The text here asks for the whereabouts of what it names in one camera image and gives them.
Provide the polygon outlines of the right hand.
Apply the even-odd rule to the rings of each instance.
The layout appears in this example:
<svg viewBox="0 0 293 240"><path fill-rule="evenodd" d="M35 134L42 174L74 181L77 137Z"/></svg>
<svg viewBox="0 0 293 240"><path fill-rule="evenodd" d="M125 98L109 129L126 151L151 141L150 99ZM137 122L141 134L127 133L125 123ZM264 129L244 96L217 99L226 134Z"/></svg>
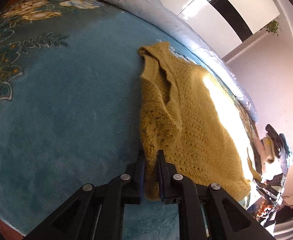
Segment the right hand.
<svg viewBox="0 0 293 240"><path fill-rule="evenodd" d="M268 215L268 213L273 209L273 205L269 202L267 202L266 200L263 200L261 202L260 207L258 208L257 211L257 217L266 217Z"/></svg>

